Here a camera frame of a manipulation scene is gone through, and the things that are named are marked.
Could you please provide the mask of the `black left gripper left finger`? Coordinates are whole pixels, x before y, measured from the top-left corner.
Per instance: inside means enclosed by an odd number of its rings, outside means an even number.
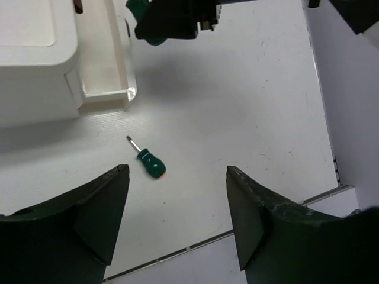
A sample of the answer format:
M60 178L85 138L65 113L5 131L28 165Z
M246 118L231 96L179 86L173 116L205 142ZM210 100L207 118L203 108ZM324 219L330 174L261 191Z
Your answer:
M40 204L1 215L1 283L102 283L130 184L120 164Z

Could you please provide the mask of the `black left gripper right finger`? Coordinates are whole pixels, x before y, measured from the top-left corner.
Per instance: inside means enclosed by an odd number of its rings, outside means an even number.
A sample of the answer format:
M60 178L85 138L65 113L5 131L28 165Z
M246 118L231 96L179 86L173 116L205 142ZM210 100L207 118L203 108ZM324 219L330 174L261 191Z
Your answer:
M378 208L335 217L229 166L227 198L248 283L377 283Z

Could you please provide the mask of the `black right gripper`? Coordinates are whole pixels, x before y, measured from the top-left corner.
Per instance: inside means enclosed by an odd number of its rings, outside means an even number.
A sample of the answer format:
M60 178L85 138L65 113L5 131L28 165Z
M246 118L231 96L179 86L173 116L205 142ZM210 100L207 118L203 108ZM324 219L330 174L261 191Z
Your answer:
M200 30L215 29L223 5L236 3L238 1L153 0L134 33L139 40L192 40Z

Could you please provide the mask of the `brown bottom drawer handle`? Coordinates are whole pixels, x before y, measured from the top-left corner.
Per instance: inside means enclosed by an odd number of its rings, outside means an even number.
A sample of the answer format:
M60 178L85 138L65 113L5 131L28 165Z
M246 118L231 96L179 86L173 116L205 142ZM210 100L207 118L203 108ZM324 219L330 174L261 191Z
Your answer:
M126 24L128 38L130 38L131 37L130 27L129 27L129 24L126 20L125 20L125 24Z

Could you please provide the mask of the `white bottom drawer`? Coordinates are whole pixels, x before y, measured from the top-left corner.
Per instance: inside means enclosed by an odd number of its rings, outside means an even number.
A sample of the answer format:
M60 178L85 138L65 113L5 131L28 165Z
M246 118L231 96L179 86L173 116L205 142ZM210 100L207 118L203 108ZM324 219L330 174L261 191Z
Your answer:
M124 1L82 1L76 14L81 115L126 109L137 95Z

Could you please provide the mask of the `green stubby phillips screwdriver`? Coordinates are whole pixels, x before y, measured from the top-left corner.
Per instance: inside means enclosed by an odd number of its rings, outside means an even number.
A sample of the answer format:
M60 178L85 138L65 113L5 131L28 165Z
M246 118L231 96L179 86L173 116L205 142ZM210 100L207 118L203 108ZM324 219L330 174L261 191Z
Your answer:
M153 155L148 148L140 148L130 136L127 136L126 138L132 147L137 151L137 160L142 163L146 173L154 179L161 178L166 173L166 166L164 162Z

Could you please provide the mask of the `white drawer cabinet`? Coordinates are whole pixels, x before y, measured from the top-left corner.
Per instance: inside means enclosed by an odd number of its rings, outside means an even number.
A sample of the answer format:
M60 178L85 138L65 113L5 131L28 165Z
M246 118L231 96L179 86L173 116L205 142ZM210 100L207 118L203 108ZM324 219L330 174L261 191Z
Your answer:
M78 117L73 1L1 1L1 127Z

